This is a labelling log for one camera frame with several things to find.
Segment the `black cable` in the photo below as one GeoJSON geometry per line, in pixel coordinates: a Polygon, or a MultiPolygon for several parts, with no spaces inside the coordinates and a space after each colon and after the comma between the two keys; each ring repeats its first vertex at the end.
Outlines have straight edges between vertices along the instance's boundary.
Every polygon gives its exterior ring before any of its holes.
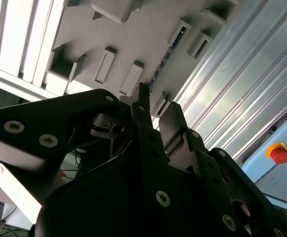
{"type": "Polygon", "coordinates": [[[15,209],[14,209],[8,216],[6,216],[4,219],[2,219],[2,220],[0,221],[0,223],[2,223],[3,221],[6,221],[6,219],[7,219],[8,217],[10,217],[10,216],[15,212],[16,209],[17,209],[17,207],[15,207],[15,209]]]}
{"type": "Polygon", "coordinates": [[[63,175],[64,178],[67,178],[67,179],[74,179],[74,178],[71,178],[71,177],[68,177],[68,176],[65,176],[63,175]]]}

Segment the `metal wall panel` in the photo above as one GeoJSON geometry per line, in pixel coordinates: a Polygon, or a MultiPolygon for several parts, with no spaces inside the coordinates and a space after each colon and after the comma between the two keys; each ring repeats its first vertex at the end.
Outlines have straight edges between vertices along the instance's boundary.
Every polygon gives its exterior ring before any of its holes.
{"type": "Polygon", "coordinates": [[[287,113],[287,1],[249,1],[226,28],[174,100],[208,149],[244,159],[287,113]]]}

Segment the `bolt head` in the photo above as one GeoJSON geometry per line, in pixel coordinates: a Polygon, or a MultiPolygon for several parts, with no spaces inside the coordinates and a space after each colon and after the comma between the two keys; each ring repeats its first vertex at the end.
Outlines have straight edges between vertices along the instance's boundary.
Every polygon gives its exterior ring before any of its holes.
{"type": "Polygon", "coordinates": [[[109,101],[114,101],[113,97],[111,97],[110,95],[106,95],[106,99],[109,101]]]}
{"type": "Polygon", "coordinates": [[[199,134],[197,132],[193,131],[192,134],[194,137],[199,138],[199,134]]]}
{"type": "Polygon", "coordinates": [[[171,205],[171,199],[167,195],[166,192],[160,190],[156,193],[156,199],[159,204],[161,204],[163,207],[169,207],[171,205]]]}
{"type": "Polygon", "coordinates": [[[226,154],[225,154],[223,151],[219,151],[219,154],[220,154],[222,157],[226,157],[226,154]]]}
{"type": "Polygon", "coordinates": [[[277,237],[285,237],[284,234],[277,228],[274,228],[274,233],[277,237]]]}
{"type": "Polygon", "coordinates": [[[10,133],[21,133],[25,130],[24,124],[19,121],[11,120],[4,124],[4,129],[10,133]]]}
{"type": "Polygon", "coordinates": [[[138,108],[141,109],[142,111],[145,111],[145,108],[141,105],[139,105],[138,108]]]}
{"type": "Polygon", "coordinates": [[[58,145],[58,139],[51,134],[44,134],[40,136],[39,143],[46,148],[54,148],[58,145]]]}
{"type": "Polygon", "coordinates": [[[232,232],[235,232],[237,230],[236,223],[229,215],[223,215],[222,216],[223,223],[226,225],[226,227],[229,228],[232,232]]]}

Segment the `red button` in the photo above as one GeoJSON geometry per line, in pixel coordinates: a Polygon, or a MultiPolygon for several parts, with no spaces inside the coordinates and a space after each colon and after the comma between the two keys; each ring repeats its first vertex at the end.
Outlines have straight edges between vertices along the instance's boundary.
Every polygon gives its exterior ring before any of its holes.
{"type": "Polygon", "coordinates": [[[276,164],[284,164],[287,162],[287,150],[284,147],[277,147],[271,151],[271,158],[276,164]]]}

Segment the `emergency stop button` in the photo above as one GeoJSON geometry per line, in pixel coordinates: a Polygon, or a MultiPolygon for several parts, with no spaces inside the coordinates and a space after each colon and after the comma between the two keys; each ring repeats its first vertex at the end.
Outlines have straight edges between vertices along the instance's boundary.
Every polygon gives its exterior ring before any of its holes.
{"type": "Polygon", "coordinates": [[[266,156],[271,158],[276,164],[287,162],[287,146],[284,143],[276,143],[266,151],[266,156]]]}

